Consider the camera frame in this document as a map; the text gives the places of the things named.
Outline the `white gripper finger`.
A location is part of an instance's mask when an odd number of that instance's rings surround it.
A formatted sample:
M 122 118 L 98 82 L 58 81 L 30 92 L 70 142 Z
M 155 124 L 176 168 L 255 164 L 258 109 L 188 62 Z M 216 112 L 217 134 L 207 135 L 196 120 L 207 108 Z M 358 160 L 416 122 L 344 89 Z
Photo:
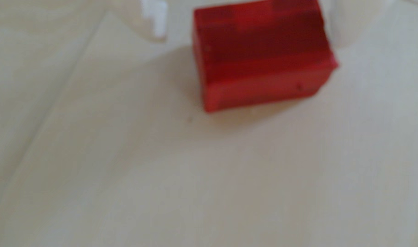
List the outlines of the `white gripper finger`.
M 394 0 L 319 0 L 332 48 L 354 43 Z
M 164 0 L 108 0 L 109 9 L 148 41 L 165 41 L 168 3 Z

